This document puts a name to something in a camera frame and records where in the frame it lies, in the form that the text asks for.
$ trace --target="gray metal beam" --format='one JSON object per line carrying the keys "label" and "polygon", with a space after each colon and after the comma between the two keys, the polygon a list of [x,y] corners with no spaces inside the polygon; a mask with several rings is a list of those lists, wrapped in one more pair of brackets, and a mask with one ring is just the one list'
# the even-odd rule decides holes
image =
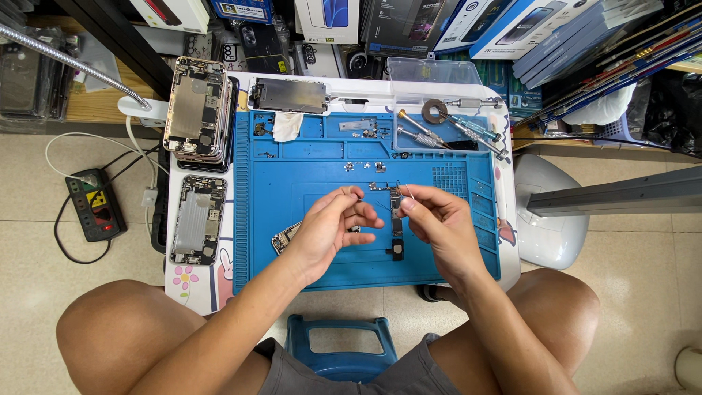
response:
{"label": "gray metal beam", "polygon": [[702,167],[536,193],[526,209],[539,216],[702,212]]}

